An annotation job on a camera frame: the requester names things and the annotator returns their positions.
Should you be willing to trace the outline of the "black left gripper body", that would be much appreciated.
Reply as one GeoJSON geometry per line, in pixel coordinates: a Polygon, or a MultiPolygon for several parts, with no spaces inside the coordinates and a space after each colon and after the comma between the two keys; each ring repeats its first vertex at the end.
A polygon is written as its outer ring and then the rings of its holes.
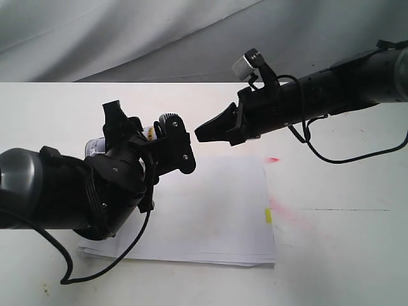
{"type": "Polygon", "coordinates": [[[94,171],[99,198],[108,205],[113,202],[112,211],[137,208],[143,214],[154,208],[154,155],[143,129],[138,117],[127,117],[122,141],[104,154],[85,157],[94,171]]]}

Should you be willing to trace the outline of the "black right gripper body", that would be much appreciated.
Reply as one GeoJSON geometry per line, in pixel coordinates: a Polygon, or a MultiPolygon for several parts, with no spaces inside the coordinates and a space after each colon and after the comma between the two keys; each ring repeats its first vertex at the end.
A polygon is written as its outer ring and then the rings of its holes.
{"type": "Polygon", "coordinates": [[[285,89],[285,84],[279,84],[277,94],[269,93],[264,87],[254,90],[248,86],[238,91],[235,122],[228,130],[231,146],[287,126],[284,114],[287,106],[285,89]]]}

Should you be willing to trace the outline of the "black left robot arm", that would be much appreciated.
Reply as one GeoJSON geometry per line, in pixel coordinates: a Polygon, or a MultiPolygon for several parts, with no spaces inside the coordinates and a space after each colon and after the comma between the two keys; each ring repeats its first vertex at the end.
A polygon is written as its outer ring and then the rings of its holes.
{"type": "Polygon", "coordinates": [[[138,117],[118,101],[103,107],[104,150],[83,159],[44,146],[1,154],[1,228],[71,230],[89,240],[116,235],[150,212],[157,159],[138,117]]]}

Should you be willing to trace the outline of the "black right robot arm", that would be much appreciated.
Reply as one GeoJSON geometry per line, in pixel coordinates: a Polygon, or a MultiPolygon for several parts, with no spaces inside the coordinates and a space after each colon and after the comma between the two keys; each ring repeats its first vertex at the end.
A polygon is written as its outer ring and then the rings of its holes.
{"type": "Polygon", "coordinates": [[[284,85],[255,48],[233,71],[249,85],[238,91],[237,103],[196,128],[199,142],[234,146],[302,120],[407,101],[406,41],[380,40],[372,50],[284,85]]]}

